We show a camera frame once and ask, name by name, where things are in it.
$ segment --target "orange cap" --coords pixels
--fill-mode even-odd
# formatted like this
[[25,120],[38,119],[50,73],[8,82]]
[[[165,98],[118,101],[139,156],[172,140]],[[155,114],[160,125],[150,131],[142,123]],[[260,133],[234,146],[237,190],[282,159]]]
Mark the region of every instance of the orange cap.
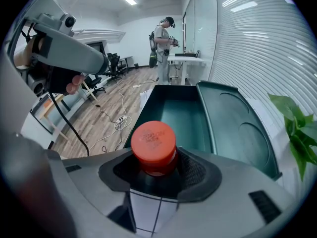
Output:
[[131,148],[141,163],[153,167],[164,167],[174,156],[176,136],[166,123],[149,121],[134,131]]

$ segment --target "white desk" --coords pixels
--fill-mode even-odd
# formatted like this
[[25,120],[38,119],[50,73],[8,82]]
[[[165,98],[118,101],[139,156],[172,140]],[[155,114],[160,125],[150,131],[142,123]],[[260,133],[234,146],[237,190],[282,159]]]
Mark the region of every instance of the white desk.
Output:
[[125,63],[127,64],[127,73],[129,73],[129,65],[128,65],[127,59],[128,59],[128,58],[131,58],[131,57],[132,57],[132,56],[120,57],[120,60],[119,60],[119,61],[125,60]]
[[176,57],[175,54],[170,54],[167,58],[168,63],[171,61],[173,62],[181,62],[183,63],[183,72],[182,72],[182,82],[181,85],[185,85],[185,79],[187,75],[187,64],[189,62],[203,62],[204,60],[200,58],[194,58],[194,57]]

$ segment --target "dark green tray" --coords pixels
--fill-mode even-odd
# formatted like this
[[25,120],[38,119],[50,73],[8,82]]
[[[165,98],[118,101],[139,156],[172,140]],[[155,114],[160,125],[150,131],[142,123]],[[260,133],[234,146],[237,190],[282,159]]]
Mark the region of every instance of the dark green tray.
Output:
[[147,121],[162,121],[174,130],[177,146],[211,151],[211,139],[203,105],[196,87],[154,87],[125,145],[130,147],[132,133]]
[[272,179],[281,176],[261,121],[235,87],[207,81],[155,86],[124,147],[138,126],[152,120],[172,127],[177,146],[239,160]]

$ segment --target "bottle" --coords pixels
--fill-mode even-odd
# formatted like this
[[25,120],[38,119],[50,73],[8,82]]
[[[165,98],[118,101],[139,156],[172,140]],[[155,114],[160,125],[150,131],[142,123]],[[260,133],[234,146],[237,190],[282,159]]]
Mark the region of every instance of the bottle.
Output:
[[140,125],[132,134],[131,148],[141,169],[151,176],[167,175],[177,166],[176,136],[164,122],[149,121]]

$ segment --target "black chair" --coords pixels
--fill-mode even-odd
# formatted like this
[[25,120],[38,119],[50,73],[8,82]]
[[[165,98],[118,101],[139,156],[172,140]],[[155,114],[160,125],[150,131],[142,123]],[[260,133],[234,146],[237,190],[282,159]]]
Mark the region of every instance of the black chair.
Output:
[[[100,92],[100,91],[106,92],[106,90],[105,90],[105,88],[103,86],[100,87],[100,88],[97,88],[96,85],[99,84],[100,81],[101,81],[101,78],[98,77],[98,76],[95,76],[95,79],[91,79],[90,76],[87,76],[85,78],[85,83],[86,83],[86,85],[88,86],[89,89],[93,89],[93,94],[96,94],[97,92]],[[86,87],[84,86],[84,84],[82,84],[81,87],[82,87],[82,89],[87,90]]]
[[119,61],[120,65],[117,65],[118,71],[122,71],[127,65],[126,64],[122,64],[122,61]]
[[[107,55],[108,55],[108,60],[109,60],[110,63],[111,63],[111,59],[112,59],[112,58],[117,58],[117,57],[120,58],[120,56],[118,56],[117,53],[114,53],[114,54],[107,53]],[[117,65],[117,70],[120,71],[120,73],[123,73],[122,70],[123,70],[127,65],[126,65],[126,64],[122,64],[122,61],[119,61],[119,63],[120,63],[120,65]]]
[[106,76],[111,76],[111,78],[116,81],[116,79],[120,79],[121,77],[119,77],[118,75],[121,73],[121,71],[119,71],[117,69],[118,63],[119,63],[120,57],[115,57],[112,56],[111,58],[111,65],[110,65],[110,70],[106,71]]

